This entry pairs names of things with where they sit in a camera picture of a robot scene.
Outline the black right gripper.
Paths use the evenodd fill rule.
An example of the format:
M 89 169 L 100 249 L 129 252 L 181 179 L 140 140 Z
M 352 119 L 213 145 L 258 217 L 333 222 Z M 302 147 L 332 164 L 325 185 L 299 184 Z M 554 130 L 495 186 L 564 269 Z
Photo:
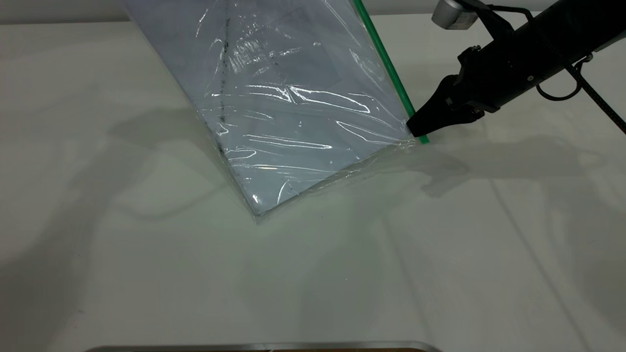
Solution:
M 412 136 L 476 122 L 485 111 L 498 111 L 551 72 L 551 53 L 531 23 L 483 48 L 469 47 L 458 60 L 458 77 L 451 74 L 443 78 L 432 97 L 407 121 Z M 456 79 L 459 109 L 453 110 L 447 98 Z

